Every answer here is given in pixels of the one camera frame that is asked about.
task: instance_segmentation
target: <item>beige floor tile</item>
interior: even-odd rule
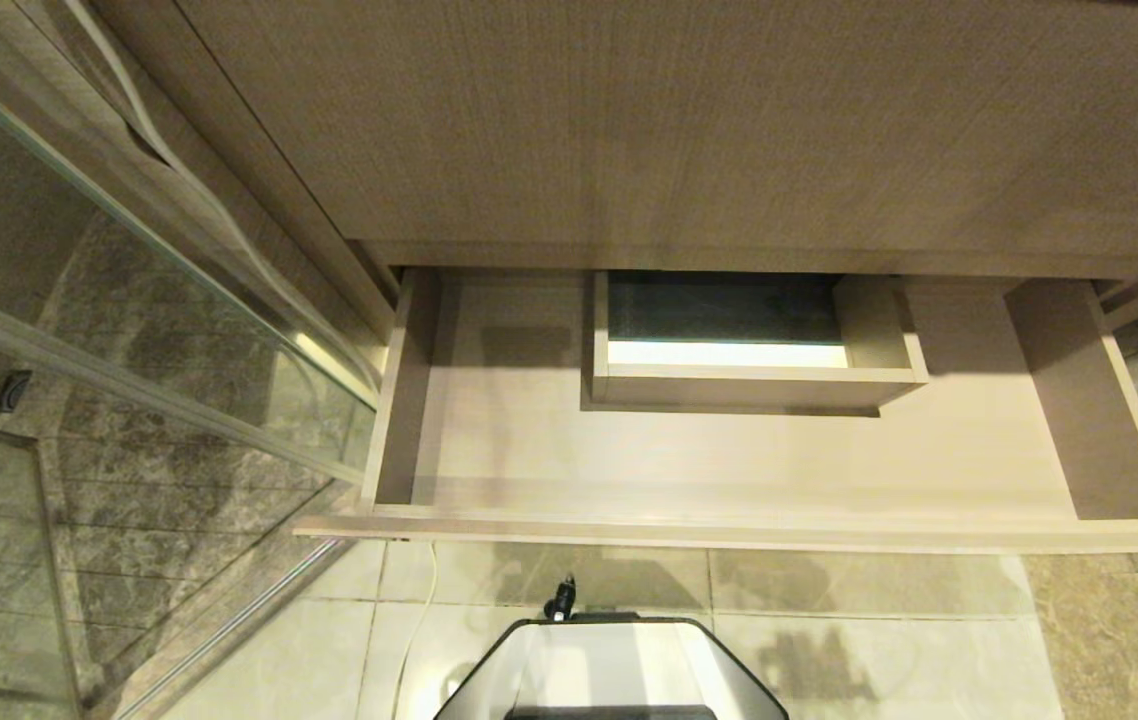
[[[297,599],[189,692],[165,720],[348,720],[372,602]]]
[[[706,551],[569,546],[530,543],[436,543],[436,602],[537,605],[568,573],[578,582],[578,610],[711,607]],[[431,587],[426,543],[391,543],[378,597],[422,601]]]
[[[1062,719],[1033,619],[716,614],[716,630],[797,719]]]
[[[335,564],[308,585],[303,597],[376,601],[386,546],[386,541],[374,539],[354,543]]]
[[[358,720],[391,719],[399,662],[421,612],[419,603],[378,603]],[[536,607],[432,605],[409,653],[399,710],[391,720],[431,720],[512,623],[539,614]]]
[[[711,551],[711,588],[717,612],[1034,616],[1017,557]]]

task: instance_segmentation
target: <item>white cable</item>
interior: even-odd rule
[[[396,720],[396,711],[399,711],[399,693],[401,686],[405,682],[405,667],[409,667],[409,652],[413,649],[413,642],[418,638],[418,630],[422,629],[422,621],[427,619],[427,610],[431,606],[431,602],[436,601],[436,582],[440,579],[440,561],[436,560],[436,543],[428,543],[427,547],[431,551],[431,591],[427,593],[427,602],[422,605],[422,612],[418,614],[413,632],[409,634],[409,644],[405,644],[405,656],[399,661],[399,675],[396,675],[396,694],[391,696],[391,720]]]
[[[264,281],[271,285],[272,290],[284,298],[287,303],[294,306],[294,309],[300,313],[305,318],[313,318],[316,325],[325,336],[328,341],[336,345],[337,347],[345,346],[345,338],[341,333],[337,332],[336,329],[330,328],[330,324],[322,318],[322,315],[318,313],[316,309],[305,297],[300,297],[298,291],[292,290],[287,285],[287,281],[283,279],[277,279],[277,270],[269,266],[258,255],[257,249],[253,246],[244,232],[240,229],[240,224],[236,222],[232,217],[231,210],[226,209],[226,206],[222,204],[212,190],[200,181],[199,177],[191,172],[190,168],[182,163],[176,152],[173,152],[172,147],[165,141],[158,129],[156,129],[156,123],[152,122],[152,115],[147,110],[147,104],[143,102],[143,98],[138,92],[138,86],[134,83],[134,78],[130,76],[129,69],[125,68],[124,60],[121,60],[119,53],[116,53],[116,47],[112,44],[108,40],[106,33],[102,32],[102,27],[98,26],[98,22],[93,18],[93,15],[89,13],[83,0],[63,0],[67,5],[67,9],[71,10],[72,15],[75,15],[76,20],[80,23],[80,27],[83,27],[85,33],[89,33],[90,40],[93,44],[98,47],[99,53],[102,53],[104,59],[107,60],[109,67],[112,67],[112,73],[115,74],[116,80],[119,82],[122,90],[125,91],[125,97],[129,99],[130,108],[134,110],[134,115],[140,124],[139,132],[147,141],[156,149],[158,155],[165,160],[173,172],[176,172],[181,179],[184,180],[190,187],[193,188],[199,196],[203,197],[205,202],[208,202],[211,208],[218,215],[218,218],[226,224],[226,227],[231,231],[231,237],[236,239],[237,245],[240,245],[241,250],[249,263],[258,271]],[[349,356],[351,361],[354,361],[357,365],[360,374],[364,375],[363,381],[368,386],[370,392],[377,392],[378,383],[374,382],[377,378],[377,372],[373,371],[372,366],[369,365],[368,359],[360,356],[358,351],[348,351],[346,354]],[[371,400],[369,397],[364,397],[365,402]]]

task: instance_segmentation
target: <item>electrical cable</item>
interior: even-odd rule
[[[409,644],[405,644],[405,655],[399,661],[399,675],[396,675],[396,694],[391,696],[390,720],[396,720],[396,712],[399,711],[399,693],[401,686],[405,682],[405,667],[409,667],[409,652],[413,649],[413,642],[418,639],[418,630],[422,629],[422,621],[427,619],[427,610],[431,606],[432,601],[436,601],[436,582],[440,580],[440,561],[436,558],[436,543],[428,543],[427,547],[431,551],[431,591],[427,593],[427,602],[422,605],[422,612],[418,614],[413,632],[409,634]]]
[[[294,288],[287,285],[287,281],[284,281],[283,278],[277,278],[280,273],[262,259],[262,256],[258,255],[258,250],[255,249],[253,242],[249,241],[249,237],[245,234],[244,229],[240,227],[240,224],[236,222],[234,217],[232,217],[231,210],[226,209],[226,206],[223,205],[222,200],[220,200],[218,197],[209,190],[207,184],[204,184],[201,179],[197,177],[195,173],[185,166],[184,162],[179,158],[176,152],[173,151],[172,147],[170,147],[168,142],[165,141],[165,136],[163,136],[156,127],[152,115],[150,115],[150,111],[147,109],[147,104],[143,102],[143,98],[138,91],[138,85],[134,83],[134,78],[130,76],[124,60],[119,58],[119,53],[116,53],[115,45],[112,45],[112,41],[108,40],[102,27],[99,26],[98,22],[93,18],[89,8],[85,7],[84,0],[63,0],[63,2],[66,3],[71,14],[75,15],[76,22],[80,23],[80,27],[84,28],[85,33],[89,35],[89,40],[93,41],[93,44],[98,47],[99,53],[104,56],[104,59],[107,60],[107,64],[112,67],[112,73],[115,74],[122,90],[125,91],[125,97],[129,99],[130,108],[133,109],[138,119],[140,126],[140,129],[138,129],[139,135],[143,136],[143,139],[152,146],[152,149],[156,150],[160,158],[165,160],[171,168],[173,168],[173,172],[176,172],[176,174],[179,174],[179,176],[183,179],[184,182],[187,182],[195,190],[195,192],[203,197],[204,201],[207,202],[214,210],[214,214],[218,215],[218,220],[222,220],[223,224],[226,224],[226,227],[231,231],[231,237],[236,239],[237,245],[239,245],[240,249],[244,250],[246,258],[248,258],[249,263],[255,270],[257,270],[258,274],[263,278],[263,281],[266,281],[269,287],[272,288],[272,291],[275,291],[277,295],[283,297],[284,300],[294,306],[294,309],[300,313],[305,318],[312,318],[313,322],[316,323],[319,331],[322,331],[325,336],[328,336],[328,342],[332,344],[335,347],[345,347],[346,342],[345,338],[341,337],[341,333],[337,332],[335,328],[330,328],[330,324],[328,324],[325,320],[322,318],[321,314],[319,314],[318,311],[310,305],[307,299],[300,297],[300,293],[294,290]],[[362,379],[368,386],[369,391],[377,392],[378,383],[374,382],[377,372],[374,372],[372,366],[369,365],[368,359],[360,356],[358,351],[346,351],[344,355],[348,356],[349,361],[354,361],[355,369],[361,375],[363,375]]]

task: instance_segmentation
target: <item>drawer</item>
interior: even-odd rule
[[[409,270],[358,506],[298,532],[1138,551],[1138,400],[1086,282],[843,278],[848,366],[736,375],[619,373],[607,282]]]

